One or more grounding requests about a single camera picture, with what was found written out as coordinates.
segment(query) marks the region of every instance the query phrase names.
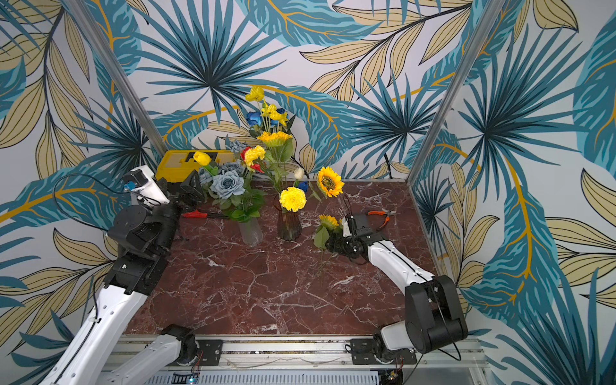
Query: brown glass vase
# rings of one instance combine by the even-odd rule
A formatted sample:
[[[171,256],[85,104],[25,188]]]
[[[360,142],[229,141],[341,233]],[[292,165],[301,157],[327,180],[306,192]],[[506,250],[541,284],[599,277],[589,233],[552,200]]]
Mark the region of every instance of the brown glass vase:
[[[302,234],[299,213],[281,208],[279,202],[274,202],[274,207],[278,211],[278,238],[285,241],[296,240]]]

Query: tropical leaf wallpaper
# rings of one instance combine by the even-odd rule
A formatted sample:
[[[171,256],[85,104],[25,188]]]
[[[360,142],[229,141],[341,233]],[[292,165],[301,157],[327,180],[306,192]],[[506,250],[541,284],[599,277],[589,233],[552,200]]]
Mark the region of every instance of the tropical leaf wallpaper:
[[[437,269],[498,384],[616,383],[616,3],[493,31],[412,185]]]
[[[257,144],[259,85],[297,116],[285,168],[350,179],[408,174],[488,4],[84,2],[169,148]],[[416,165],[437,266],[500,383],[614,382],[615,11],[505,0]],[[61,0],[0,0],[0,46],[0,373],[33,384],[117,255],[119,176],[160,158]]]

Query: yellow flower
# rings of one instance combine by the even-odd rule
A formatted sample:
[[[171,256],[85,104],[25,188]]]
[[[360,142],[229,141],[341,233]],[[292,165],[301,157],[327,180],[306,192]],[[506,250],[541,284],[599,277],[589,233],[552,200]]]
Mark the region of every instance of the yellow flower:
[[[287,139],[291,139],[292,137],[293,136],[289,134],[278,131],[273,134],[270,134],[269,132],[264,132],[263,134],[257,136],[257,139],[265,143],[268,147],[280,147],[285,144]]]
[[[209,162],[212,161],[212,158],[210,158],[208,154],[203,153],[201,151],[195,151],[195,154],[193,155],[193,159],[202,166],[207,166]]]
[[[306,194],[297,187],[289,187],[280,193],[280,206],[289,211],[297,211],[306,205]]]
[[[284,127],[286,127],[286,121],[288,120],[286,118],[286,112],[285,113],[278,113],[278,111],[270,112],[270,119],[271,120],[277,120],[278,123],[282,124]]]
[[[328,197],[336,197],[342,192],[344,183],[342,183],[341,180],[342,178],[340,175],[336,174],[331,167],[323,167],[321,171],[318,172],[318,186]]]
[[[253,86],[250,89],[250,93],[246,95],[246,100],[249,102],[254,102],[255,100],[257,102],[260,102],[263,100],[264,97],[265,93],[263,92],[263,88],[259,86]]]
[[[323,227],[330,231],[338,227],[338,221],[331,215],[320,215],[318,218],[321,220]]]
[[[255,161],[257,158],[265,158],[265,150],[261,146],[251,148],[244,154],[244,162],[248,167],[252,166],[253,161]]]
[[[270,116],[272,112],[276,112],[276,106],[270,104],[269,106],[261,109],[261,116]]]

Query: black cable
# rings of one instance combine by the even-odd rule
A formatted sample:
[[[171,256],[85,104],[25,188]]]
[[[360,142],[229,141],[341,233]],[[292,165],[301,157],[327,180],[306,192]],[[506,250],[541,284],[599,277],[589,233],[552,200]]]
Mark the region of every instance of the black cable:
[[[69,177],[71,177],[71,176],[85,176],[85,177],[88,177],[88,178],[90,178],[90,179],[94,180],[95,182],[98,182],[98,183],[99,183],[100,185],[102,185],[105,189],[107,189],[108,191],[110,191],[111,193],[114,193],[114,194],[125,194],[125,192],[117,192],[117,191],[113,191],[112,189],[110,189],[109,187],[107,187],[107,186],[106,186],[103,182],[101,182],[101,181],[100,181],[100,180],[98,180],[97,178],[95,178],[95,177],[93,177],[93,176],[91,176],[91,175],[88,175],[88,174],[83,174],[83,173],[80,173],[80,172],[76,172],[76,173],[74,173],[74,174],[64,175],[64,176],[60,177],[60,178],[59,178],[59,179],[55,182],[55,184],[54,184],[54,188],[52,188],[52,190],[51,190],[51,197],[52,197],[52,199],[54,200],[55,206],[57,207],[58,211],[60,211],[62,214],[64,214],[64,216],[65,216],[65,217],[70,218],[70,219],[73,219],[75,222],[79,222],[79,223],[80,223],[80,224],[82,224],[82,225],[86,225],[86,226],[89,226],[89,227],[93,227],[93,228],[95,228],[95,229],[99,229],[99,230],[107,231],[108,229],[103,229],[102,227],[99,227],[99,226],[96,226],[96,225],[89,224],[89,223],[87,223],[87,222],[84,222],[84,221],[82,221],[82,220],[80,220],[80,219],[77,219],[77,218],[75,218],[75,217],[73,217],[73,216],[69,215],[69,214],[68,214],[68,213],[67,213],[67,212],[66,212],[66,211],[65,211],[62,207],[60,207],[60,203],[58,203],[58,198],[57,198],[57,197],[56,197],[56,195],[55,195],[55,190],[56,190],[56,188],[58,187],[58,185],[60,184],[60,182],[61,182],[61,181],[63,181],[63,180],[64,180],[64,179],[66,179],[66,178],[69,178]]]
[[[92,333],[92,330],[94,329],[96,324],[100,322],[100,319],[99,319],[99,304],[98,304],[98,302],[96,300],[96,284],[98,283],[98,281],[101,278],[104,278],[104,275],[101,275],[99,278],[96,278],[96,280],[94,281],[94,284],[92,285],[92,298],[94,298],[94,309],[95,309],[95,311],[94,311],[94,321],[92,322],[92,326],[90,326],[90,330],[87,331],[86,337],[81,341],[81,344],[79,345],[79,347],[77,348],[77,350],[75,351],[75,353],[73,354],[71,359],[68,361],[66,366],[64,366],[64,369],[62,369],[62,371],[60,372],[60,375],[58,375],[58,378],[55,379],[54,384],[57,384],[58,381],[60,381],[60,378],[62,378],[62,375],[64,374],[64,372],[71,365],[71,363],[73,362],[73,360],[77,356],[77,353],[79,353],[79,351],[83,347],[83,344],[86,343],[87,338],[90,337],[90,334]]]

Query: wire cutters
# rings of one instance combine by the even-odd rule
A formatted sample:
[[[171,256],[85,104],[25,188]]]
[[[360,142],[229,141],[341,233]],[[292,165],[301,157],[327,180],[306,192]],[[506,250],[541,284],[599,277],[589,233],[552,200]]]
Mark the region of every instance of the wire cutters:
[[[396,214],[397,213],[396,213],[395,210],[393,210],[393,211],[387,211],[387,210],[383,210],[383,211],[369,211],[368,212],[368,215],[380,215],[380,216],[384,216],[385,217],[385,221],[383,221],[383,224],[378,229],[376,229],[376,231],[381,231],[382,229],[384,229],[385,226],[387,226],[387,224],[389,223],[389,221],[391,219],[390,217],[394,216]]]

